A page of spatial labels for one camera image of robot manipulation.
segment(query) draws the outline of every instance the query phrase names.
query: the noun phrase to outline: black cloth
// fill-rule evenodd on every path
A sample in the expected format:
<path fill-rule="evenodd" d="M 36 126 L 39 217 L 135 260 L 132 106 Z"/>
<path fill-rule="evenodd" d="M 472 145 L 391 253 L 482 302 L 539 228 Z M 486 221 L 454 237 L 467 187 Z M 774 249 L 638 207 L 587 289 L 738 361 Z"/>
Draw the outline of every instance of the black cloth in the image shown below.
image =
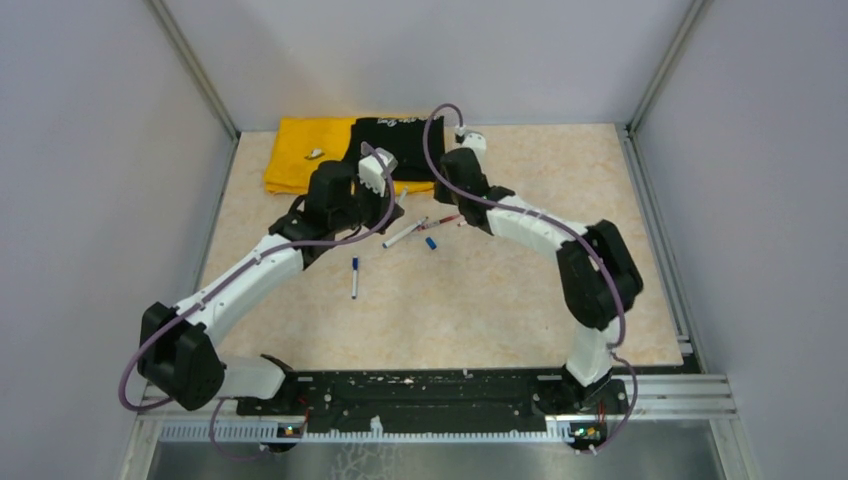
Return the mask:
<path fill-rule="evenodd" d="M 421 139 L 424 137 L 422 118 L 360 118 L 350 127 L 350 143 L 343 161 L 354 167 L 362 158 L 360 145 L 368 142 L 374 148 L 382 148 L 398 161 L 398 166 L 392 172 L 392 178 L 408 182 L 432 182 L 433 173 L 424 159 L 424 148 Z M 445 119 L 439 117 L 430 126 L 427 139 L 430 156 L 436 168 L 442 155 L 445 154 Z"/>

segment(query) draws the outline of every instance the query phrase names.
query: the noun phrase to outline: gray wall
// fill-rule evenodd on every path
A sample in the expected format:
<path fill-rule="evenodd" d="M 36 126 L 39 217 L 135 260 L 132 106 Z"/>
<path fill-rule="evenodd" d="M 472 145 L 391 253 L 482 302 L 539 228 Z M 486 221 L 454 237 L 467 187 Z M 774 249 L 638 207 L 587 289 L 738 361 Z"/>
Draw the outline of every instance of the gray wall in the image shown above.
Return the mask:
<path fill-rule="evenodd" d="M 192 286 L 228 148 L 140 0 L 0 2 L 0 478 L 117 473 L 118 376 Z"/>
<path fill-rule="evenodd" d="M 848 2 L 717 0 L 639 140 L 763 478 L 842 478 Z"/>
<path fill-rule="evenodd" d="M 629 120 L 690 0 L 168 0 L 243 130 L 281 116 Z"/>

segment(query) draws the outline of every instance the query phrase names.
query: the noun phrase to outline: marker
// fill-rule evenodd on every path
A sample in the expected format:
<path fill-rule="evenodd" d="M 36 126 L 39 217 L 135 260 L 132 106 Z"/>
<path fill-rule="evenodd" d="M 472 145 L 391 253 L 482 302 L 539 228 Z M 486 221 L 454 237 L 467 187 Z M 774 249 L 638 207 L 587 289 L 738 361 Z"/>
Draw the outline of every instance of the marker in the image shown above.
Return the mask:
<path fill-rule="evenodd" d="M 427 217 L 424 217 L 424 218 L 422 218 L 421 220 L 418 220 L 417 222 L 413 223 L 412 225 L 410 225 L 410 226 L 408 226 L 408 227 L 404 228 L 403 230 L 401 230 L 400 232 L 398 232 L 398 233 L 397 233 L 397 235 L 395 235 L 394 237 L 392 237 L 392 238 L 390 238 L 390 239 L 386 240 L 385 242 L 383 242 L 383 248 L 389 248 L 389 247 L 391 247 L 392 245 L 394 245 L 395 243 L 397 243 L 397 242 L 398 242 L 398 240 L 400 240 L 400 239 L 402 239 L 403 237 L 405 237 L 405 236 L 409 235 L 410 233 L 414 232 L 414 231 L 415 231 L 415 229 L 416 229 L 416 228 L 418 228 L 418 227 L 420 227 L 421 225 L 424 225 L 424 222 L 426 222 L 426 221 L 427 221 Z"/>
<path fill-rule="evenodd" d="M 359 290 L 359 257 L 353 257 L 353 292 L 350 298 L 356 300 L 356 294 Z"/>
<path fill-rule="evenodd" d="M 409 193 L 409 187 L 403 187 L 403 191 L 400 192 L 400 197 L 398 197 L 395 203 L 397 203 L 398 205 L 403 203 L 403 199 L 406 198 L 407 193 Z"/>
<path fill-rule="evenodd" d="M 457 218 L 459 218 L 461 216 L 462 215 L 460 215 L 460 214 L 456 214 L 456 215 L 451 215 L 449 217 L 445 217 L 441 220 L 436 220 L 435 222 L 425 223 L 424 225 L 421 225 L 420 227 L 418 227 L 416 230 L 427 230 L 428 228 L 438 227 L 439 225 L 441 225 L 443 223 L 448 223 L 451 220 L 456 220 Z"/>

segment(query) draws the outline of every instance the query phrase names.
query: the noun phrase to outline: table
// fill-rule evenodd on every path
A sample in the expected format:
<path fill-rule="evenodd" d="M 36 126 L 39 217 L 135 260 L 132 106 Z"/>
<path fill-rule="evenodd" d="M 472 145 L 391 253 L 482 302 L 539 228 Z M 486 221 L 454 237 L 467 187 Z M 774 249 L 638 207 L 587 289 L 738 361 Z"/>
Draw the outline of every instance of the table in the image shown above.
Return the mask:
<path fill-rule="evenodd" d="M 613 125 L 487 126 L 483 169 L 493 185 L 566 220 L 620 229 L 645 290 L 627 315 L 620 354 L 636 365 L 682 357 L 648 237 Z M 285 214 L 294 197 L 262 185 L 276 132 L 244 133 L 224 194 L 204 285 L 239 261 Z M 409 195 L 389 230 L 456 208 Z M 390 249 L 375 235 L 336 248 L 274 290 L 220 345 L 222 353 L 267 353 L 299 370 L 559 366 L 576 321 L 556 265 L 535 252 L 454 223 L 418 232 Z M 359 256 L 359 298 L 350 296 Z"/>

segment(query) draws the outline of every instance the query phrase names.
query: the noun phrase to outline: red marker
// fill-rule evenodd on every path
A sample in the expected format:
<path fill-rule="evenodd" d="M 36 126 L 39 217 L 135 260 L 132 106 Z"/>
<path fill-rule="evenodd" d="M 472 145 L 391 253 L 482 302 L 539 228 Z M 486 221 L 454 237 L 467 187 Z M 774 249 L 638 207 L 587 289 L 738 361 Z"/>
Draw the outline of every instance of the red marker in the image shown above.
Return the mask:
<path fill-rule="evenodd" d="M 443 224 L 443 223 L 448 223 L 448 222 L 450 222 L 451 220 L 456 220 L 457 218 L 459 218 L 459 217 L 461 217 L 461 216 L 462 216 L 462 215 L 460 215 L 460 214 L 451 215 L 451 216 L 449 216 L 449 217 L 445 217 L 445 218 L 443 218 L 443 219 L 441 219 L 441 220 L 436 220 L 435 222 L 430 222 L 430 223 L 427 223 L 427 224 L 421 225 L 420 227 L 416 228 L 415 230 L 416 230 L 416 231 L 421 231 L 421 230 L 427 230 L 428 228 L 438 227 L 439 225 L 441 225 L 441 224 Z"/>

